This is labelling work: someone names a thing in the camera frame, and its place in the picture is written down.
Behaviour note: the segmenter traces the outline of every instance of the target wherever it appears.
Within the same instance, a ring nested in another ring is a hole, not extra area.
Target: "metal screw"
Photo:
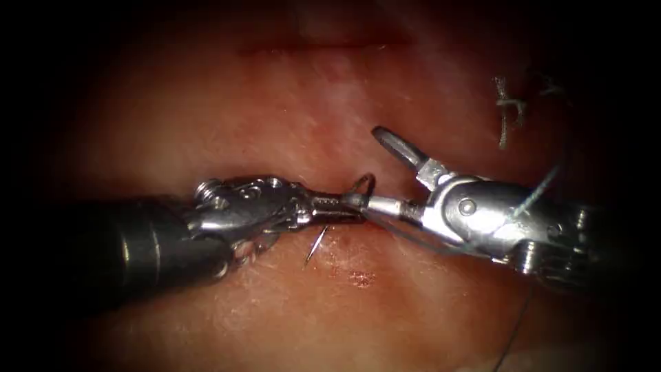
[[[459,213],[464,216],[470,216],[477,210],[477,205],[471,199],[464,199],[459,202]]]
[[[257,186],[252,186],[247,189],[241,189],[239,191],[239,195],[241,195],[243,199],[256,199],[259,198],[261,194],[262,194],[262,190],[260,190],[260,188]]]

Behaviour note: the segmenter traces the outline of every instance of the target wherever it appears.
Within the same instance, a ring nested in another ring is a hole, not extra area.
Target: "metal instrument tip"
[[[375,127],[372,129],[372,135],[379,141],[381,146],[410,169],[419,171],[425,162],[429,160],[429,156],[419,148],[384,127]]]

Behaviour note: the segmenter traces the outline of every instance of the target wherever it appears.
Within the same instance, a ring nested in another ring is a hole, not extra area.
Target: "surgical needle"
[[[305,266],[308,265],[308,262],[310,262],[310,259],[312,258],[312,255],[315,254],[315,252],[317,251],[317,248],[319,248],[319,244],[321,244],[322,239],[324,238],[324,235],[326,235],[326,231],[328,231],[329,227],[330,227],[329,225],[324,226],[322,232],[320,232],[319,235],[317,236],[317,240],[315,240],[315,244],[312,245],[312,247],[310,248],[310,252],[308,253],[308,256],[305,257],[305,263],[303,264],[303,269],[305,269]]]

